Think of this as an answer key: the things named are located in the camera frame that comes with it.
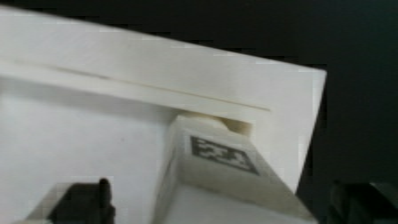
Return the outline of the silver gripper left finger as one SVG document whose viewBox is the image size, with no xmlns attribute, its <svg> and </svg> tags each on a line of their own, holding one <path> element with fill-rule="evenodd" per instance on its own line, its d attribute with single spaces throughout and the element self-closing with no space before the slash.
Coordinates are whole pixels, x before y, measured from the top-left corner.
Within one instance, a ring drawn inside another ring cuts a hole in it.
<svg viewBox="0 0 398 224">
<path fill-rule="evenodd" d="M 115 224 L 112 187 L 105 178 L 75 183 L 46 216 L 51 224 Z"/>
</svg>

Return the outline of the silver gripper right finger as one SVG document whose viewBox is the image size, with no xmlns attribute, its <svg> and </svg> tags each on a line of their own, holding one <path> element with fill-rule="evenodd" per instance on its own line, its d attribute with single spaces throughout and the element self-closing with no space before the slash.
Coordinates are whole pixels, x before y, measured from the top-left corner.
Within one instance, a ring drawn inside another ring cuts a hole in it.
<svg viewBox="0 0 398 224">
<path fill-rule="evenodd" d="M 398 224 L 398 188 L 389 183 L 334 184 L 327 224 Z"/>
</svg>

